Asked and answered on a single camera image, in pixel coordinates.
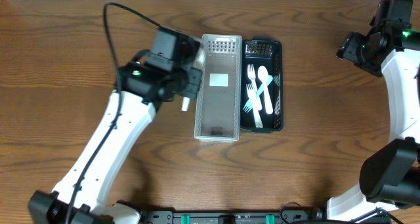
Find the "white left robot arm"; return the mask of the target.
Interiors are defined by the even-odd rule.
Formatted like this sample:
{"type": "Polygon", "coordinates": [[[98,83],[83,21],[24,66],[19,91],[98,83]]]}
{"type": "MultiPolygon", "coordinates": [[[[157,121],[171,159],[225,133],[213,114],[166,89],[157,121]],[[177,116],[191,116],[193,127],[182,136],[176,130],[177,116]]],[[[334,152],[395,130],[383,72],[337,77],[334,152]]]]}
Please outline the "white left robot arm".
{"type": "Polygon", "coordinates": [[[140,134],[161,104],[174,95],[188,109],[200,88],[200,60],[170,70],[130,61],[117,71],[106,111],[72,169],[51,193],[35,191],[28,203],[34,223],[142,223],[144,213],[127,202],[107,206],[110,189],[140,134]]]}

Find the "thin white spoon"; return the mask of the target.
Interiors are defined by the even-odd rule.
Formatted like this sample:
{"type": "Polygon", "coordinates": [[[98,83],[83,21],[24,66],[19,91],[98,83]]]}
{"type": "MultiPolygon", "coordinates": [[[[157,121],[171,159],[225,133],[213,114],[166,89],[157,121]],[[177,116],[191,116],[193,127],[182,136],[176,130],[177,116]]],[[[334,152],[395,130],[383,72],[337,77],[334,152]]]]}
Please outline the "thin white spoon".
{"type": "Polygon", "coordinates": [[[189,105],[190,105],[190,98],[184,97],[182,100],[181,110],[184,112],[188,111],[189,105]]]}

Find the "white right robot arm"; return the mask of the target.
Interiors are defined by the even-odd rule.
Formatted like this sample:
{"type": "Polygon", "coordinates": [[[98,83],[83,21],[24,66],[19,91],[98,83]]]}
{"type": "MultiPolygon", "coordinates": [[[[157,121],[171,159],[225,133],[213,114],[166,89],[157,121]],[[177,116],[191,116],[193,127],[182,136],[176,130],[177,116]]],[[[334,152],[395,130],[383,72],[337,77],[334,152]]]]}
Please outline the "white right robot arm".
{"type": "Polygon", "coordinates": [[[388,144],[369,157],[359,182],[327,201],[334,221],[364,221],[377,213],[419,205],[419,32],[393,30],[385,37],[351,32],[339,58],[375,55],[385,78],[390,112],[388,144]]]}

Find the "thick white plastic spoon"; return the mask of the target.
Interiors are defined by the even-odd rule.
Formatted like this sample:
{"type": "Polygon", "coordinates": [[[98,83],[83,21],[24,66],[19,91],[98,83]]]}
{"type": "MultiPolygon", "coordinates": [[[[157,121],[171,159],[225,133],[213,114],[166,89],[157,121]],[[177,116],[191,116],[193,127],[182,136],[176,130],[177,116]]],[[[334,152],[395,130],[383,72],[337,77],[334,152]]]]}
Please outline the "thick white plastic spoon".
{"type": "Polygon", "coordinates": [[[263,93],[264,93],[264,107],[265,112],[270,115],[273,113],[272,102],[270,98],[270,93],[268,91],[268,70],[265,66],[259,66],[258,68],[258,78],[260,79],[262,86],[263,86],[263,93]]]}

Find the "white plastic fork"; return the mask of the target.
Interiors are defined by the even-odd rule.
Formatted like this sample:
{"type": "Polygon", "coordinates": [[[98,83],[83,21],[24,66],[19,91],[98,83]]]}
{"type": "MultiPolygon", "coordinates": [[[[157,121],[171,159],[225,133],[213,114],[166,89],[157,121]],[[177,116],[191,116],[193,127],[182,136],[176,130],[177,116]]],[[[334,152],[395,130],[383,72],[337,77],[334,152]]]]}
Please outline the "white plastic fork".
{"type": "MultiPolygon", "coordinates": [[[[256,77],[256,73],[255,73],[255,68],[252,64],[247,65],[247,77],[251,81],[251,84],[254,88],[254,91],[257,93],[257,91],[258,91],[258,87],[257,87],[257,84],[256,84],[256,78],[257,77],[256,77]]],[[[256,96],[256,103],[257,103],[257,106],[256,106],[257,110],[262,110],[262,103],[261,103],[260,97],[258,95],[256,96]]]]}

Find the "mint green plastic fork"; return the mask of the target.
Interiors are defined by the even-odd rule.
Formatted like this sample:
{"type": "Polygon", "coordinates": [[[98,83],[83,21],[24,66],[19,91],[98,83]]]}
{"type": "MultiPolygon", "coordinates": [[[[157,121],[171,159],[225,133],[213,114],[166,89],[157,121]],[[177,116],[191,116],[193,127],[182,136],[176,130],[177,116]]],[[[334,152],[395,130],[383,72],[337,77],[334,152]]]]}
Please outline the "mint green plastic fork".
{"type": "MultiPolygon", "coordinates": [[[[272,83],[272,81],[273,81],[273,77],[271,75],[269,75],[267,84],[270,85],[272,83]]],[[[255,86],[253,88],[256,89],[256,91],[255,91],[256,92],[256,98],[257,98],[257,100],[259,100],[260,95],[264,92],[263,86],[259,87],[258,89],[255,86]]],[[[251,99],[248,99],[247,102],[245,103],[245,105],[243,106],[242,110],[245,113],[248,113],[248,112],[251,111],[251,109],[253,109],[252,102],[251,102],[251,99]]]]}

